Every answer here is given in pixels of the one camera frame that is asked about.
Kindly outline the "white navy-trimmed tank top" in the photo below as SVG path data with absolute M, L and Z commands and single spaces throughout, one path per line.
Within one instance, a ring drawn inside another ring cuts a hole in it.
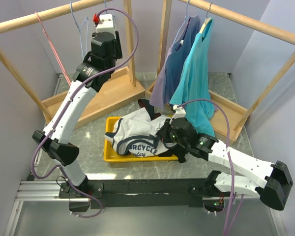
M 168 118 L 166 115 L 161 115 L 152 120 L 147 110 L 140 108 L 119 118 L 115 122 L 113 131 L 105 133 L 105 139 L 121 156 L 128 154 L 140 158 L 157 156 L 177 146 L 177 143 L 163 142 L 157 136 L 157 132 Z

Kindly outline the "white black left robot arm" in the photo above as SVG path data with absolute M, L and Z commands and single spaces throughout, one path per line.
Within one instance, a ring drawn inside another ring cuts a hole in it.
M 72 132 L 89 102 L 114 73 L 116 60 L 122 58 L 118 31 L 94 32 L 91 50 L 73 75 L 73 81 L 52 121 L 33 139 L 60 165 L 71 181 L 71 192 L 78 198 L 90 192 L 88 178 L 77 160 L 79 148 L 70 143 Z

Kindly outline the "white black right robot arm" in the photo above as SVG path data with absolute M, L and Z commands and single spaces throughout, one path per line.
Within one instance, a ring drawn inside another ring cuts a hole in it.
M 164 144 L 178 144 L 185 153 L 205 161 L 233 169 L 234 176 L 213 170 L 201 187 L 193 192 L 203 197 L 215 197 L 234 191 L 258 197 L 266 206 L 282 211 L 293 186 L 287 165 L 271 163 L 240 152 L 216 137 L 198 133 L 185 118 L 167 119 L 157 136 Z

